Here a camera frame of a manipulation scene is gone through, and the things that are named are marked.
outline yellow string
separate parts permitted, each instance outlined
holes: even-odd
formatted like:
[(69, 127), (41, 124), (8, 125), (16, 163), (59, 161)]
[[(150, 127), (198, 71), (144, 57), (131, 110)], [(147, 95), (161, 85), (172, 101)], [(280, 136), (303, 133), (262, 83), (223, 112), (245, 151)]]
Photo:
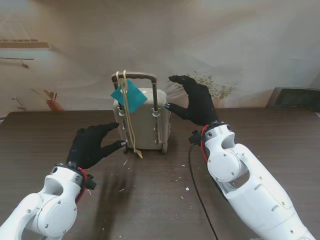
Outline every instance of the yellow string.
[(119, 72), (118, 71), (116, 72), (115, 76), (116, 76), (116, 79), (117, 79), (118, 83), (121, 86), (121, 89), (122, 89), (122, 95), (123, 95), (123, 100), (124, 100), (125, 117), (126, 117), (126, 122), (127, 122), (127, 128), (129, 130), (130, 140), (131, 140), (132, 145), (133, 145), (133, 151), (135, 153), (137, 153), (140, 158), (143, 158), (141, 151), (136, 149), (136, 136), (135, 136), (134, 130), (132, 128), (132, 124), (131, 124), (131, 116), (130, 116), (130, 112), (129, 112), (129, 103), (128, 103), (128, 98), (127, 98), (128, 81), (127, 81), (127, 78), (126, 78), (126, 70), (123, 71), (123, 81), (119, 80)]

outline small suitcase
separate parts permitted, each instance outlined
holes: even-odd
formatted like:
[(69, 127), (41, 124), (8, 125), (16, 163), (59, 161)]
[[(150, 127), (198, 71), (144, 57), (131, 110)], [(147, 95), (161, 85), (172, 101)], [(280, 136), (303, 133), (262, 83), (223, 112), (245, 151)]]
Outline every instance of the small suitcase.
[[(147, 97), (147, 100), (137, 110), (130, 114), (131, 125), (135, 135), (135, 148), (148, 150), (162, 150), (167, 152), (168, 138), (170, 135), (169, 111), (164, 105), (167, 102), (167, 94), (157, 89), (157, 77), (143, 72), (126, 72), (127, 79), (148, 79), (152, 88), (139, 88)], [(118, 74), (120, 79), (124, 78), (123, 73)], [(116, 74), (113, 74), (112, 82), (114, 88), (119, 87)], [(113, 104), (113, 112), (119, 125), (120, 137), (127, 142), (127, 147), (132, 149), (128, 123), (124, 107), (117, 100)]]

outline telescoping handle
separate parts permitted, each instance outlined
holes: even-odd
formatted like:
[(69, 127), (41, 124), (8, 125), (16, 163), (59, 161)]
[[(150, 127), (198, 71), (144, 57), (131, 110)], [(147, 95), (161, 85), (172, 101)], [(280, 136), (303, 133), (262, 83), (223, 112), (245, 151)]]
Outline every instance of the telescoping handle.
[[(118, 76), (120, 79), (124, 78), (123, 73), (118, 73)], [(152, 83), (152, 94), (153, 94), (153, 104), (154, 104), (154, 110), (158, 110), (158, 95), (157, 95), (157, 77), (155, 75), (149, 74), (149, 73), (144, 73), (144, 72), (133, 72), (133, 71), (127, 71), (125, 73), (125, 77), (127, 79), (149, 79)], [(118, 80), (116, 74), (113, 74), (112, 77), (112, 82), (114, 89), (117, 89), (119, 87), (118, 85)]]

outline suitcase wheel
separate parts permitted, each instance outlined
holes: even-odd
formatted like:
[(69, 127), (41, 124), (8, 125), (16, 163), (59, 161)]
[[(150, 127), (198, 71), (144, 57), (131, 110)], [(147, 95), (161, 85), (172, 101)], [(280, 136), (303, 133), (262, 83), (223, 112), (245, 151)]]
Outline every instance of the suitcase wheel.
[(166, 143), (163, 143), (163, 144), (162, 144), (162, 152), (163, 152), (164, 154), (167, 153), (167, 149), (168, 149), (168, 143), (167, 143), (167, 142), (166, 142)]
[(127, 154), (128, 152), (129, 152), (129, 148), (128, 148), (127, 145), (125, 145), (124, 150), (123, 150), (123, 153), (124, 153), (124, 154)]

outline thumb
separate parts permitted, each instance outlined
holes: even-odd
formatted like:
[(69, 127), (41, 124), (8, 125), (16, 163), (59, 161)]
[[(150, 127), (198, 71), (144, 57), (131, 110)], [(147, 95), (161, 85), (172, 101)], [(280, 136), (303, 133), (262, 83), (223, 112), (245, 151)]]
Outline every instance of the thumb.
[(164, 108), (168, 109), (170, 112), (173, 112), (174, 114), (178, 115), (178, 117), (180, 117), (184, 120), (188, 119), (188, 110), (182, 106), (167, 102), (164, 105)]
[(100, 150), (100, 157), (105, 158), (112, 154), (113, 152), (117, 151), (118, 149), (124, 147), (126, 145), (126, 142), (123, 140), (115, 141), (114, 143), (104, 146)]

